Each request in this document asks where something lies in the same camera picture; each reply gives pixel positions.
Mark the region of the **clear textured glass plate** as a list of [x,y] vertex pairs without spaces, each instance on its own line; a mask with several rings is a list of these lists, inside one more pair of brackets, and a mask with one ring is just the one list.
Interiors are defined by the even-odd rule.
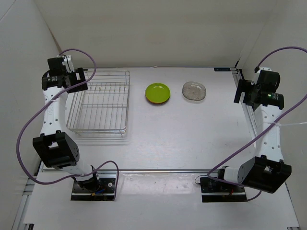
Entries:
[[183,94],[183,97],[189,103],[200,104],[205,100],[206,94]]

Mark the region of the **orange plastic plate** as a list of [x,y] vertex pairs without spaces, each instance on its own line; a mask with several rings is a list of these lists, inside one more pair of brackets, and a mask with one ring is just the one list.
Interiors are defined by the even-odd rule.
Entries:
[[149,104],[151,104],[151,105],[160,106],[160,105],[166,104],[169,100],[166,100],[166,101],[163,101],[163,102],[160,102],[160,103],[153,102],[153,101],[150,101],[150,100],[146,100],[146,101],[147,101]]

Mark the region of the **lime green plastic plate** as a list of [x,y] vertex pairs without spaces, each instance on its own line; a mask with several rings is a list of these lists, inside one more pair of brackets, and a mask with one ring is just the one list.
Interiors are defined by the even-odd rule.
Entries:
[[170,89],[162,83],[152,83],[145,90],[147,100],[153,102],[163,102],[170,98]]

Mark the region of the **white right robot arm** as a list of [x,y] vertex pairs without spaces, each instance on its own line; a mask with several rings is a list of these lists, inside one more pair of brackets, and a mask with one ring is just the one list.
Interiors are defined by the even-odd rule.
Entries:
[[215,180],[218,190],[225,192],[236,183],[273,194],[291,175],[292,167],[284,163],[276,121],[284,108],[284,97],[276,92],[280,80],[280,74],[270,68],[257,70],[254,80],[239,80],[234,102],[253,109],[258,139],[249,161],[218,171]]

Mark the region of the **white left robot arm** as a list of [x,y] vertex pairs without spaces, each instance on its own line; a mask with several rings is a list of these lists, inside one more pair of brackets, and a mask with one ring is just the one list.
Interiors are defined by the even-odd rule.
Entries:
[[67,134],[65,107],[69,93],[88,89],[83,68],[75,69],[70,55],[49,58],[49,70],[42,77],[42,90],[47,109],[40,136],[33,146],[44,165],[68,172],[84,189],[95,192],[101,181],[94,167],[81,159],[79,148]]

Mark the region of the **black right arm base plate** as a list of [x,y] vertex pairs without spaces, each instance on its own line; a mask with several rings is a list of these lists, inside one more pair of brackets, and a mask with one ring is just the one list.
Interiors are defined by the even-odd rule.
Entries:
[[246,192],[243,187],[218,182],[208,178],[205,175],[196,177],[194,182],[196,185],[201,187],[201,197],[203,203],[247,201]]

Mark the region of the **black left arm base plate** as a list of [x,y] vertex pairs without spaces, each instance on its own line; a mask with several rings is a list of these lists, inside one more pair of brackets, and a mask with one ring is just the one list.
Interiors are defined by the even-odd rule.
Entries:
[[73,182],[71,201],[115,201],[118,174],[99,173],[99,179]]

